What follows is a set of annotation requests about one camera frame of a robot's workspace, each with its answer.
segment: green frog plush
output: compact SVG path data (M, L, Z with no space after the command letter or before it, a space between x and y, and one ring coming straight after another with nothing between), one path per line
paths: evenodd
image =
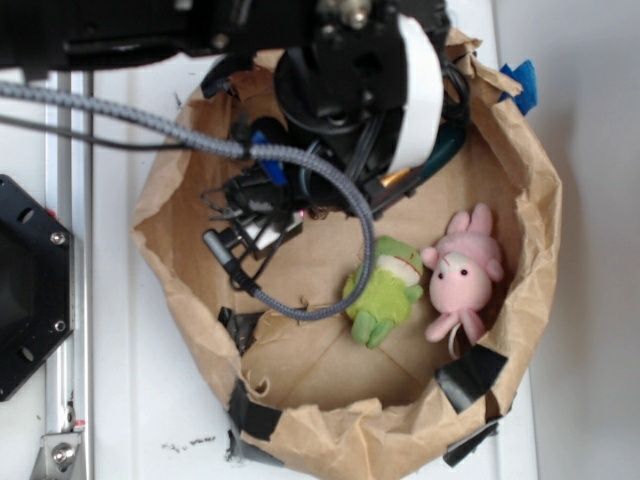
M424 269L415 248L383 236L376 241L375 255L376 267L367 287L346 311L353 321L351 336L369 348L376 348L396 325L405 322L424 293L420 286ZM343 298L353 291L361 268L349 275Z

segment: white surface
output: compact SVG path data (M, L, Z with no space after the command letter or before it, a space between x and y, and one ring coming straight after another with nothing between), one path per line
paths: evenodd
M0 79L20 81L17 71L2 71ZM0 101L3 115L44 121L44 108ZM12 177L37 201L44 201L44 135L0 125L0 173ZM0 480L28 478L45 433L44 368L8 401L0 403Z
M447 0L451 25L471 38L482 40L478 60L488 67L498 68L498 49L493 23L491 0Z
M640 475L640 4L496 0L501 59L564 181L551 323L531 367L540 478Z
M206 60L177 58L135 71L103 73L95 92L173 119L208 67ZM95 131L131 141L162 140L103 119L96 120ZM226 414L200 377L158 281L129 236L130 215L152 162L152 154L95 151L96 478L309 478L225 459ZM456 469L437 460L409 478L536 479L530 398L525 378L498 437Z

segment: screw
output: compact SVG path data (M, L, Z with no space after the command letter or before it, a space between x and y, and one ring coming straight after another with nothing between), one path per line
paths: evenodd
M331 25L330 23L327 23L322 27L322 29L320 29L320 32L322 33L322 38L329 40L335 36L336 27Z
M336 127L341 127L345 123L347 123L347 115L345 113L330 115L329 117L327 117L327 119L329 120L329 123L331 125L334 125Z
M364 105L371 105L374 99L375 97L373 96L373 93L371 93L371 91L365 90L362 92L362 103Z
M369 20L369 13L364 8L358 8L349 14L349 25L354 30L362 29Z
M224 50L229 45L229 37L224 33L219 33L211 40L211 45L218 50Z
M73 463L76 455L75 450L68 443L61 443L56 446L51 452L51 458L58 468L63 469Z
M59 247L67 243L67 236L63 232L54 232L49 237L49 240L51 240L51 243Z

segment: black metal plate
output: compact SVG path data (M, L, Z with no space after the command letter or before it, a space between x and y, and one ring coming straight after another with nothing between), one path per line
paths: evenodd
M0 175L0 401L71 333L71 234Z

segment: pink bunny plush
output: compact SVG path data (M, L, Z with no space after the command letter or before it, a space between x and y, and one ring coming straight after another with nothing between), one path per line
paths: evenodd
M425 331L428 341L439 342L460 324L471 345L485 334L476 312L491 298L491 282L504 277L492 226L491 210L479 203L471 215L456 213L436 246L420 252L425 266L433 270L429 295L441 313Z

